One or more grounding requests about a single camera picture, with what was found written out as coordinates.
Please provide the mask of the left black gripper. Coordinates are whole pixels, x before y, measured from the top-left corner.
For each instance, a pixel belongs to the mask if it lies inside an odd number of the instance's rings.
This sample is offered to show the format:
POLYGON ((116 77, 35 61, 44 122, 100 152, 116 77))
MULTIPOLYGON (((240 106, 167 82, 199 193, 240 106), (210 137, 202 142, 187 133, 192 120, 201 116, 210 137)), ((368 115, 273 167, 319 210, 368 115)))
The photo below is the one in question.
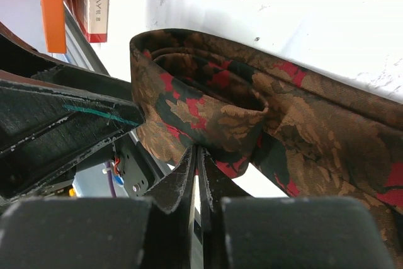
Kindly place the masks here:
POLYGON ((130 83, 1 27, 1 201, 31 194, 145 122, 130 83))

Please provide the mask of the brown red patterned tie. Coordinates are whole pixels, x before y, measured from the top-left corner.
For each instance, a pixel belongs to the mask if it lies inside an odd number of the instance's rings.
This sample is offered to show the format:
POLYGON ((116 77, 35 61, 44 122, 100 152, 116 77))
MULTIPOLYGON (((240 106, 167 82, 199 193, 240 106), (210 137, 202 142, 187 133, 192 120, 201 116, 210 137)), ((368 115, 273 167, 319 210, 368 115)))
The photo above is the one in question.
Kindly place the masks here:
POLYGON ((252 164, 290 197, 351 196, 402 267, 402 105, 207 33, 130 41, 139 141, 175 165, 204 146, 227 176, 252 164))

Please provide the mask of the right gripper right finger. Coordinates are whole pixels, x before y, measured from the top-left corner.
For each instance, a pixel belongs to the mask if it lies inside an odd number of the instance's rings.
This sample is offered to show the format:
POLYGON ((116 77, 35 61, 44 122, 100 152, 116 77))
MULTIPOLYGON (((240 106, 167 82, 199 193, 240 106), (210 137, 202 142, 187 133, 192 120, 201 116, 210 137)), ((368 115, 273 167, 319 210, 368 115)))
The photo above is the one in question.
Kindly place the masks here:
POLYGON ((201 203, 203 266, 209 269, 228 268, 221 199, 248 197, 249 194, 217 167, 206 148, 197 147, 196 165, 201 203))

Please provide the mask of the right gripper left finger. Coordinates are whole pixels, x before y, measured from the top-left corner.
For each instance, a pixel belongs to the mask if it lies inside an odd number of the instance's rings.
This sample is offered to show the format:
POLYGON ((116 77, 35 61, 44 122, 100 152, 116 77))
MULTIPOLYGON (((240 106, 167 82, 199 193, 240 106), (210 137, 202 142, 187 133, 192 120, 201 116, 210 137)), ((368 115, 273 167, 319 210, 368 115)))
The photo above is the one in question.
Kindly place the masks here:
POLYGON ((144 240, 144 267, 189 268, 195 218, 196 146, 150 190, 153 199, 144 240))

